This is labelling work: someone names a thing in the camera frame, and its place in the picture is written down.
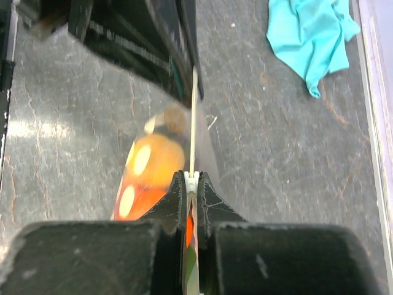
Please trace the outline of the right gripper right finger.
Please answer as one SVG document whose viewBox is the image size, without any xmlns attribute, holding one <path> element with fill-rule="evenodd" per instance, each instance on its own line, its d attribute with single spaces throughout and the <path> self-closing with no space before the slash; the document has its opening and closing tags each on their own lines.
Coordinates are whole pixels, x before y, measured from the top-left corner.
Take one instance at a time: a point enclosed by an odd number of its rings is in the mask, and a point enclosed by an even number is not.
<svg viewBox="0 0 393 295">
<path fill-rule="evenodd" d="M 348 228 L 249 222 L 198 183 L 200 271 L 206 294 L 380 294 L 367 254 Z"/>
</svg>

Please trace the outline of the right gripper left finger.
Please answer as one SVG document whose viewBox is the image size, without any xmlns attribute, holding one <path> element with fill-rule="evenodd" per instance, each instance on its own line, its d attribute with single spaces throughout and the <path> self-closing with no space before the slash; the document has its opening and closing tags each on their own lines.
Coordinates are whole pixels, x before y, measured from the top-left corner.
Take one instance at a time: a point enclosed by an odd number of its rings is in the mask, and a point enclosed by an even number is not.
<svg viewBox="0 0 393 295">
<path fill-rule="evenodd" d="M 37 222 L 1 264 L 2 294 L 179 294 L 185 179 L 134 222 Z"/>
</svg>

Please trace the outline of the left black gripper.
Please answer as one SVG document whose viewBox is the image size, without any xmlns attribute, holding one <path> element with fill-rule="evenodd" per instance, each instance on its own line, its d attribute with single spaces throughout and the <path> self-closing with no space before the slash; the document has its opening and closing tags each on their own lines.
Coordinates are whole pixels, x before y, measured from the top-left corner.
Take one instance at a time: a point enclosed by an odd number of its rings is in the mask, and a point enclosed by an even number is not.
<svg viewBox="0 0 393 295">
<path fill-rule="evenodd" d="M 19 1 L 24 25 L 45 39 L 67 25 L 97 56 L 184 100 L 184 34 L 204 98 L 197 43 L 196 0 Z"/>
</svg>

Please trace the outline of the clear dotted zip bag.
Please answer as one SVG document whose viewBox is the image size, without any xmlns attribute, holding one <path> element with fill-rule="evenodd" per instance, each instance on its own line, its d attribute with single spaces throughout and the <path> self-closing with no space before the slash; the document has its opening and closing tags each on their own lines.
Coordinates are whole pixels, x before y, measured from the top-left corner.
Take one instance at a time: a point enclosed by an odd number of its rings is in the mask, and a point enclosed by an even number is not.
<svg viewBox="0 0 393 295">
<path fill-rule="evenodd" d="M 128 153 L 112 214 L 114 221 L 136 221 L 156 211 L 164 220 L 179 221 L 181 287 L 183 294 L 202 294 L 199 257 L 202 247 L 201 175 L 216 173 L 217 165 L 200 103 L 198 73 L 192 71 L 191 108 L 168 105 L 151 117 Z"/>
</svg>

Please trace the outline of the orange tangerine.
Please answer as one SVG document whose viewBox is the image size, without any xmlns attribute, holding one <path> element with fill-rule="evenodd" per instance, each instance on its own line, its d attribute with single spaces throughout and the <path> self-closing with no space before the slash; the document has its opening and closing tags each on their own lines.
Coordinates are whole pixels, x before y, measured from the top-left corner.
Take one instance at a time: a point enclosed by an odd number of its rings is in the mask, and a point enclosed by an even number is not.
<svg viewBox="0 0 393 295">
<path fill-rule="evenodd" d="M 173 174 L 182 170 L 182 146 L 159 133 L 135 140 L 128 153 L 112 219 L 135 221 L 167 193 Z"/>
</svg>

